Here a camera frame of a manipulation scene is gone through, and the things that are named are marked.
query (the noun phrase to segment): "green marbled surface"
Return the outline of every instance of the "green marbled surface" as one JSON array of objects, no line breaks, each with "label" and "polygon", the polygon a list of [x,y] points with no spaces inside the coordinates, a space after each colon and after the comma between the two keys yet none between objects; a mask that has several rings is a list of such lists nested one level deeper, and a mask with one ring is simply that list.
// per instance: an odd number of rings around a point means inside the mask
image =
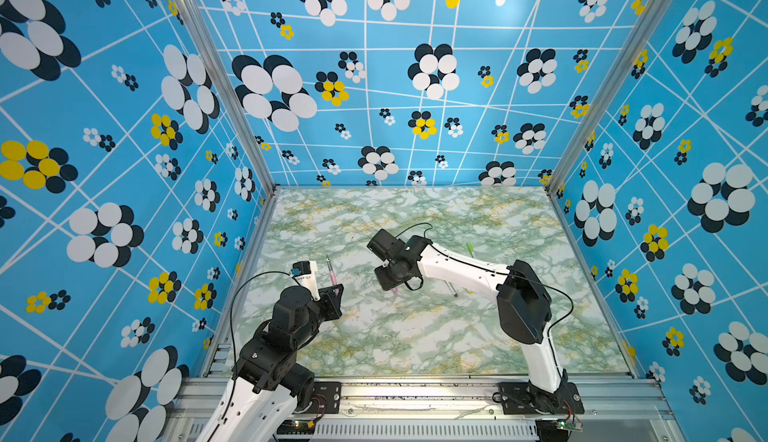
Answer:
[{"label": "green marbled surface", "polygon": [[[434,226],[428,236],[450,250],[466,254],[471,242],[484,261],[522,259],[542,283],[571,295],[573,315],[552,330],[570,373],[628,370],[541,187],[291,189],[277,197],[257,273],[317,260],[324,287],[331,283],[327,254],[345,288],[341,319],[324,323],[299,352],[298,362],[318,376],[527,373],[518,343],[499,327],[495,303],[460,287],[453,297],[444,281],[430,278],[418,292],[381,290],[373,274],[381,262],[366,244],[379,228],[396,234],[422,221]],[[291,283],[279,274],[256,279],[236,323],[237,347]],[[550,294],[560,318],[570,303]]]}]

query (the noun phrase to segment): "blue wall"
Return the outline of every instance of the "blue wall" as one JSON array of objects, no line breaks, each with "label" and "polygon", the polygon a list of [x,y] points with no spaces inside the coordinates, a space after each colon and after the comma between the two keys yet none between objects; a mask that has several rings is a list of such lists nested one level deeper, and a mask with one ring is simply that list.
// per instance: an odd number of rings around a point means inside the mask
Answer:
[{"label": "blue wall", "polygon": [[558,192],[688,440],[768,434],[767,8],[674,0]]},{"label": "blue wall", "polygon": [[5,442],[154,438],[216,330],[264,194],[171,3],[0,0]]},{"label": "blue wall", "polygon": [[198,2],[275,181],[364,186],[545,183],[647,0]]}]

